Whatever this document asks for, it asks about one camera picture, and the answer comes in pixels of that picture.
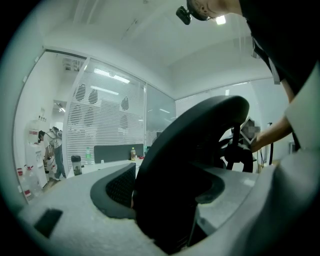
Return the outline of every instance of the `hand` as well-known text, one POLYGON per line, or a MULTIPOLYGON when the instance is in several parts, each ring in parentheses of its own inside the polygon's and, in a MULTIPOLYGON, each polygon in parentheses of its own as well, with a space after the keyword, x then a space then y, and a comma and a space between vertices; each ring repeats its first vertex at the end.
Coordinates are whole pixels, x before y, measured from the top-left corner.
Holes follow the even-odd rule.
POLYGON ((251 142, 250 149, 252 153, 257 152, 262 148, 261 143, 260 143, 260 134, 258 134, 254 140, 251 142))

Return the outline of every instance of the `office chair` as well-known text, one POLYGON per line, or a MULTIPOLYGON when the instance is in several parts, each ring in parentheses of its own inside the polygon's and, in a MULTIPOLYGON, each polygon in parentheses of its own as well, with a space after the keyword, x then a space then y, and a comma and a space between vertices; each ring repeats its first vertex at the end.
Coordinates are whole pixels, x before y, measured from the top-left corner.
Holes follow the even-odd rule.
POLYGON ((109 217, 135 219, 168 254, 196 243, 204 236, 197 232, 197 205, 212 202, 225 188, 221 178, 199 165, 219 167, 217 160, 225 156, 228 169, 242 160, 244 170, 252 172, 252 153, 238 145, 240 125, 248 111, 248 102, 240 96, 217 96, 200 102, 154 142, 136 180, 134 166, 99 180, 91 189, 93 203, 109 217), (219 140, 230 128, 234 128, 233 137, 221 149, 226 141, 219 140), (134 210, 128 208, 132 193, 134 210))

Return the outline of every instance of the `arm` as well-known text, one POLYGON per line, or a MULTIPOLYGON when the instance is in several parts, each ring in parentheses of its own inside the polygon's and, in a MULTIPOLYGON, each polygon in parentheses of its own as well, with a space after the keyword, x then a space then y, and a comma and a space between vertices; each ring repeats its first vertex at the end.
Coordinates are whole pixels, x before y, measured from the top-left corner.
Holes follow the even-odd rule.
MULTIPOLYGON (((286 95, 288 96, 289 103, 295 98, 288 82, 286 79, 281 81, 286 95)), ((254 141, 251 144, 251 151, 257 152, 259 149, 263 148, 266 145, 277 142, 290 133, 292 133, 292 128, 290 126, 289 121, 284 116, 280 119, 280 121, 276 122, 272 126, 270 126, 267 130, 261 132, 257 135, 254 141)))

